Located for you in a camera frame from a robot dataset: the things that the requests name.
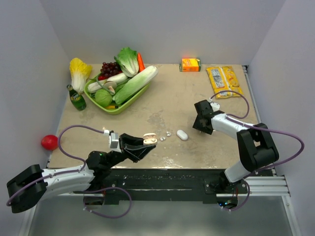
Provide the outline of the beige earbud charging case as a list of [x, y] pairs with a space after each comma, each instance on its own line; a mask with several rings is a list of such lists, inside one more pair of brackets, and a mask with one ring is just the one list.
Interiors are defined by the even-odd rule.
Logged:
[[155, 145], [157, 143], [157, 135], [155, 133], [146, 133], [143, 135], [143, 145]]

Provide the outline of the white charging case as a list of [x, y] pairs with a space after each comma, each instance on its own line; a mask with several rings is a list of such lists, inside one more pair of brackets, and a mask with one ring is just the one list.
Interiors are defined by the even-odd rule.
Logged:
[[189, 138], [188, 134], [187, 134], [185, 131], [181, 130], [181, 129], [177, 130], [176, 135], [177, 135], [182, 141], [186, 141], [186, 140], [188, 140], [188, 138]]

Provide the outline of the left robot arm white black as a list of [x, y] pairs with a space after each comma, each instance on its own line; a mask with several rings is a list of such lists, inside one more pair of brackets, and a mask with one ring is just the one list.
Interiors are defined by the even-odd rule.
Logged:
[[127, 159], [137, 163], [157, 145], [155, 133], [137, 138], [110, 132], [108, 140], [110, 152], [92, 151], [79, 166], [61, 169], [42, 169], [38, 164], [29, 166], [6, 184], [7, 206], [13, 213], [20, 213], [41, 200], [63, 193], [96, 193], [104, 186], [112, 167]]

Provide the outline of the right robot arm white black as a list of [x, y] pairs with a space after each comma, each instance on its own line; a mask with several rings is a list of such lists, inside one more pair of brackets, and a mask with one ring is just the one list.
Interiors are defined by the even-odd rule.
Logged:
[[194, 129], [209, 135], [219, 131], [237, 141], [240, 160], [220, 174], [222, 192], [231, 193], [238, 181], [278, 161], [278, 150], [265, 124], [253, 125], [230, 118], [223, 111], [215, 110], [207, 100], [195, 103], [194, 107], [197, 112]]

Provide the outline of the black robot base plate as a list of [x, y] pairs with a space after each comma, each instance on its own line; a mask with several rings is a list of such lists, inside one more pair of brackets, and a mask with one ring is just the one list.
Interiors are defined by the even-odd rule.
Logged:
[[243, 180], [228, 183], [222, 169], [112, 169], [95, 177], [88, 191], [105, 191], [105, 204], [119, 201], [196, 201], [216, 204], [217, 195], [246, 194]]

